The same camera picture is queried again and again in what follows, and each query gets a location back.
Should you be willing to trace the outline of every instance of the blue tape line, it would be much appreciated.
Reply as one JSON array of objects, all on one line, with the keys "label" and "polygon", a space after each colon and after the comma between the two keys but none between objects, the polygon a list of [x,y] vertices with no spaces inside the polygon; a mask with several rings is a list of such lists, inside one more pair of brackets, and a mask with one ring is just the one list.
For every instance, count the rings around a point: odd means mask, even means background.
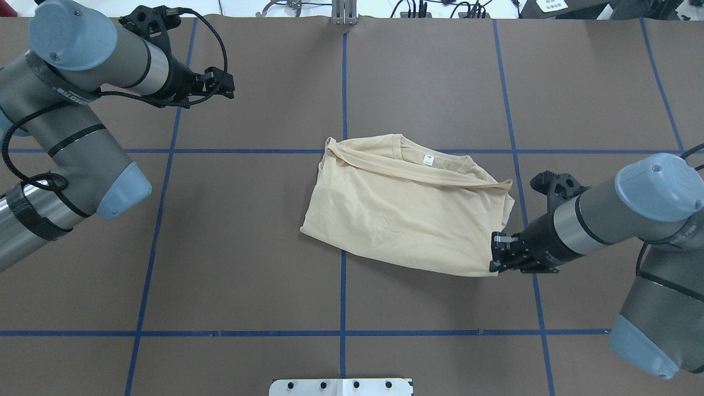
[{"label": "blue tape line", "polygon": [[506,76],[503,70],[503,59],[501,58],[501,44],[498,38],[498,26],[496,19],[491,20],[494,25],[494,42],[496,43],[496,57],[498,59],[498,73],[501,77],[501,89],[503,91],[503,105],[506,110],[506,120],[508,122],[508,136],[511,139],[511,154],[513,154],[513,167],[516,172],[516,183],[518,184],[518,195],[521,201],[521,213],[523,215],[523,223],[527,225],[528,213],[525,206],[525,198],[523,197],[523,180],[521,179],[520,167],[518,164],[518,153],[516,149],[516,137],[513,132],[513,118],[511,117],[511,107],[508,103],[508,88],[506,87]]},{"label": "blue tape line", "polygon": [[[508,101],[508,88],[506,87],[506,76],[503,69],[503,59],[501,58],[501,41],[498,36],[498,24],[496,19],[491,20],[494,25],[494,41],[496,43],[496,56],[498,59],[498,71],[501,77],[501,89],[503,90],[503,103],[506,109],[506,120],[508,122],[508,134],[511,139],[511,149],[513,150],[513,165],[516,172],[516,183],[518,184],[518,195],[521,201],[521,213],[523,215],[523,225],[528,226],[528,211],[526,210],[525,197],[523,192],[523,180],[521,179],[520,164],[518,162],[518,151],[516,146],[515,134],[513,131],[513,119],[511,117],[511,107]],[[543,357],[545,360],[545,372],[548,380],[548,389],[550,396],[555,396],[555,386],[553,384],[553,370],[550,364],[550,352],[548,351],[548,338],[545,334],[545,322],[543,321],[543,307],[540,299],[540,288],[538,286],[538,277],[533,275],[533,291],[535,294],[535,305],[538,313],[538,322],[540,324],[540,338],[543,344]]]},{"label": "blue tape line", "polygon": [[611,334],[610,328],[582,328],[545,330],[546,335],[605,335]]},{"label": "blue tape line", "polygon": [[0,330],[0,337],[134,337],[121,330]]},{"label": "blue tape line", "polygon": [[347,140],[347,33],[342,35],[342,140]]},{"label": "blue tape line", "polygon": [[[518,330],[0,330],[0,337],[482,337],[540,335],[539,329]],[[547,335],[606,335],[609,328],[552,329]]]},{"label": "blue tape line", "polygon": [[[573,150],[573,149],[434,149],[445,154],[619,154],[651,155],[668,153],[680,155],[684,150]],[[170,149],[125,149],[130,154],[168,154]],[[176,154],[323,154],[324,149],[174,149]],[[43,154],[43,149],[10,149],[10,153]],[[694,155],[704,155],[704,151]]]},{"label": "blue tape line", "polygon": [[339,337],[337,330],[142,331],[142,337]]},{"label": "blue tape line", "polygon": [[347,252],[340,253],[340,378],[347,377]]},{"label": "blue tape line", "polygon": [[555,384],[553,381],[553,367],[550,363],[550,350],[548,349],[548,337],[545,332],[545,318],[543,317],[543,303],[540,298],[540,285],[538,276],[533,274],[533,293],[535,294],[535,306],[538,311],[538,324],[540,325],[540,339],[543,344],[543,358],[545,359],[545,372],[548,376],[548,391],[550,396],[555,396]]},{"label": "blue tape line", "polygon": [[[186,56],[186,65],[191,64],[191,55],[193,54],[193,43],[196,38],[196,26],[198,25],[198,19],[193,19],[193,27],[191,28],[191,40],[189,42],[188,55]],[[166,161],[166,172],[164,174],[164,183],[161,188],[161,197],[159,198],[159,209],[156,214],[156,224],[154,226],[154,236],[151,241],[151,251],[149,252],[149,265],[146,268],[146,279],[144,280],[144,289],[142,290],[142,303],[139,306],[139,318],[137,319],[137,335],[134,337],[134,346],[132,347],[132,358],[130,359],[130,370],[127,373],[127,383],[125,385],[125,396],[130,396],[132,393],[132,381],[134,380],[134,370],[137,367],[137,355],[139,354],[139,342],[141,340],[140,333],[142,332],[142,326],[144,325],[144,312],[146,311],[146,301],[149,297],[149,286],[151,285],[151,274],[154,268],[154,260],[156,258],[156,243],[159,238],[159,232],[161,231],[161,221],[164,214],[164,199],[166,198],[166,191],[169,185],[169,178],[171,176],[171,165],[173,163],[174,153],[176,149],[176,140],[178,138],[178,127],[181,121],[181,112],[183,108],[179,107],[176,110],[176,117],[174,119],[174,129],[171,134],[171,144],[169,146],[169,158]]]},{"label": "blue tape line", "polygon": [[323,154],[323,149],[176,149],[176,154]]},{"label": "blue tape line", "polygon": [[540,335],[534,330],[348,330],[349,337],[479,337],[497,335]]},{"label": "blue tape line", "polygon": [[139,334],[134,337],[132,345],[132,358],[130,358],[130,371],[127,373],[127,383],[125,384],[125,396],[130,396],[132,393],[132,381],[134,381],[134,369],[137,366],[137,354],[139,353]]},{"label": "blue tape line", "polygon": [[655,58],[653,58],[653,51],[650,49],[650,39],[648,38],[648,31],[646,29],[646,22],[641,18],[641,30],[643,31],[643,39],[646,42],[646,49],[648,50],[648,58],[650,59],[650,66],[653,68],[653,74],[655,75],[655,82],[658,84],[658,89],[660,90],[660,96],[662,97],[662,102],[665,104],[665,111],[667,112],[667,117],[670,120],[670,126],[672,126],[672,132],[674,133],[674,139],[677,141],[677,146],[680,150],[684,150],[682,146],[682,140],[679,137],[679,131],[677,130],[677,125],[674,123],[674,117],[672,117],[672,110],[670,110],[670,102],[667,100],[667,95],[665,95],[665,88],[662,87],[662,81],[660,81],[660,74],[658,73],[658,67],[655,65]]}]

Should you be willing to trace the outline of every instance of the blue joint cap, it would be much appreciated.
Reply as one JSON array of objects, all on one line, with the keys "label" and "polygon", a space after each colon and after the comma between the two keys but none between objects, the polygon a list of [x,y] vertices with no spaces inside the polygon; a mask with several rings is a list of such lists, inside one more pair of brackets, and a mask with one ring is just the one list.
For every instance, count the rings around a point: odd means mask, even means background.
[{"label": "blue joint cap", "polygon": [[30,21],[30,44],[47,63],[63,70],[92,69],[118,44],[115,24],[71,0],[47,0]]},{"label": "blue joint cap", "polygon": [[614,184],[624,204],[654,221],[684,220],[704,207],[704,180],[673,154],[654,154],[626,166]]},{"label": "blue joint cap", "polygon": [[662,349],[621,314],[611,329],[609,347],[625,361],[658,378],[669,380],[679,371]]},{"label": "blue joint cap", "polygon": [[108,192],[105,193],[105,196],[100,201],[96,212],[100,216],[111,220],[125,213],[126,210],[140,203],[141,200],[147,198],[150,194],[151,184],[144,177],[137,163],[132,162],[115,179],[113,185],[110,186]]},{"label": "blue joint cap", "polygon": [[[7,132],[8,129],[13,125],[14,123],[10,121],[10,118],[7,118],[5,113],[0,110],[0,130],[3,132],[3,136],[5,136],[5,132]],[[30,135],[29,132],[23,129],[17,129],[15,130],[15,136],[21,136],[21,137],[27,137]]]}]

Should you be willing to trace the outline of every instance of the black cable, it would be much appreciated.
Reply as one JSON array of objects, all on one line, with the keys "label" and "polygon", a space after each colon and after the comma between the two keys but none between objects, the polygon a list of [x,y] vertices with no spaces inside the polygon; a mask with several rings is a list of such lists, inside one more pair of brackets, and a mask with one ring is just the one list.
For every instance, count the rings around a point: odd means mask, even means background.
[{"label": "black cable", "polygon": [[477,0],[477,2],[474,3],[474,6],[472,6],[472,10],[467,13],[467,15],[465,16],[465,18],[473,18],[473,17],[474,17],[474,13],[478,13],[478,12],[479,12],[479,0]]},{"label": "black cable", "polygon": [[394,17],[394,14],[396,13],[396,10],[398,10],[398,6],[400,6],[401,3],[403,3],[403,0],[398,0],[398,3],[396,3],[396,6],[394,7],[394,10],[391,12],[391,16],[390,16],[389,18],[393,18],[393,17]]},{"label": "black cable", "polygon": [[[205,26],[210,29],[210,31],[213,33],[215,38],[218,40],[218,43],[220,44],[220,49],[222,50],[222,76],[224,77],[225,74],[227,74],[227,52],[225,51],[225,43],[222,42],[222,38],[218,34],[218,32],[215,31],[215,28],[199,13],[196,11],[190,9],[190,8],[178,8],[179,10],[179,15],[183,14],[191,14],[193,16],[196,16],[201,22],[205,24]],[[126,92],[119,92],[119,91],[106,91],[106,92],[97,92],[95,95],[97,97],[109,97],[109,96],[116,96],[116,97],[126,97],[138,101],[142,101],[144,103],[152,104],[154,106],[171,106],[171,107],[190,107],[195,104],[200,104],[205,102],[206,100],[210,99],[215,95],[218,90],[220,89],[220,86],[222,85],[222,78],[218,80],[218,82],[215,84],[215,86],[207,93],[206,96],[196,100],[196,101],[189,101],[188,99],[184,99],[184,101],[168,101],[168,100],[157,100],[157,99],[150,99],[150,98],[145,98],[133,94],[128,94]]]},{"label": "black cable", "polygon": [[452,10],[452,14],[450,14],[450,18],[455,16],[455,12],[457,11],[457,8],[460,8],[460,6],[462,6],[463,4],[467,5],[467,13],[470,13],[470,11],[472,10],[472,4],[470,4],[469,1],[462,1],[460,3],[457,3],[457,5],[455,6],[455,9]]},{"label": "black cable", "polygon": [[[66,180],[66,178],[64,178],[62,175],[57,175],[55,173],[40,173],[39,175],[29,177],[24,173],[20,172],[20,170],[17,169],[15,164],[12,163],[12,160],[10,159],[10,139],[12,139],[12,136],[15,134],[15,131],[19,129],[22,125],[30,122],[31,120],[34,120],[36,117],[42,116],[50,111],[59,109],[61,107],[69,106],[70,104],[71,103],[67,101],[62,101],[56,104],[52,104],[51,106],[44,107],[43,109],[35,111],[34,113],[12,124],[12,126],[7,129],[7,132],[5,132],[5,137],[2,139],[2,159],[5,162],[5,166],[7,166],[7,169],[9,169],[10,172],[12,172],[15,176],[17,176],[17,178],[19,178],[23,182],[46,191],[62,191],[68,187],[68,180]],[[56,186],[52,187],[48,185],[43,185],[38,181],[49,179],[54,180]]]},{"label": "black cable", "polygon": [[692,147],[691,149],[685,151],[681,156],[679,156],[679,158],[687,159],[688,156],[696,153],[697,151],[700,151],[701,149],[704,149],[704,143],[697,144],[696,146]]},{"label": "black cable", "polygon": [[516,13],[518,14],[518,19],[521,18],[521,3],[518,0],[511,0],[511,3],[513,3],[514,6],[516,6]]},{"label": "black cable", "polygon": [[643,257],[646,255],[646,249],[650,246],[649,243],[643,242],[643,247],[641,248],[641,252],[638,253],[638,259],[636,260],[636,275],[638,275],[638,272],[641,270],[641,262],[643,261]]},{"label": "black cable", "polygon": [[[331,6],[332,3],[301,3],[304,6]],[[275,6],[288,6],[288,3],[274,3]]]}]

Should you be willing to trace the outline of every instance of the metal cylinder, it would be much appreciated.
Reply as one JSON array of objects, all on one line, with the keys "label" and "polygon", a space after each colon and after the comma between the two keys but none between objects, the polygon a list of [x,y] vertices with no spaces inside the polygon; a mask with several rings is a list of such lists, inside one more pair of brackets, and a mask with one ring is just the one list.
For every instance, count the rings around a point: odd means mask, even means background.
[{"label": "metal cylinder", "polygon": [[[83,220],[83,217],[69,209],[54,192],[31,185],[24,186],[22,190],[31,205],[30,209],[59,228],[69,230]],[[49,242],[20,222],[8,203],[8,197],[0,199],[0,230],[0,272]]]},{"label": "metal cylinder", "polygon": [[686,223],[686,220],[654,221],[632,211],[618,197],[613,178],[582,194],[578,210],[589,231],[610,244],[631,237],[661,240],[676,233]]}]

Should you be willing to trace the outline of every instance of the beige t-shirt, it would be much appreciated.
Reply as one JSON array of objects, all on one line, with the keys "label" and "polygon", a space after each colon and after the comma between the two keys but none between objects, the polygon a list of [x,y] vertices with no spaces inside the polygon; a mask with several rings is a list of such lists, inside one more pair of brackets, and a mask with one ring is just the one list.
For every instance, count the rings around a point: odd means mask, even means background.
[{"label": "beige t-shirt", "polygon": [[402,135],[329,138],[301,232],[358,256],[459,276],[489,272],[512,181]]}]

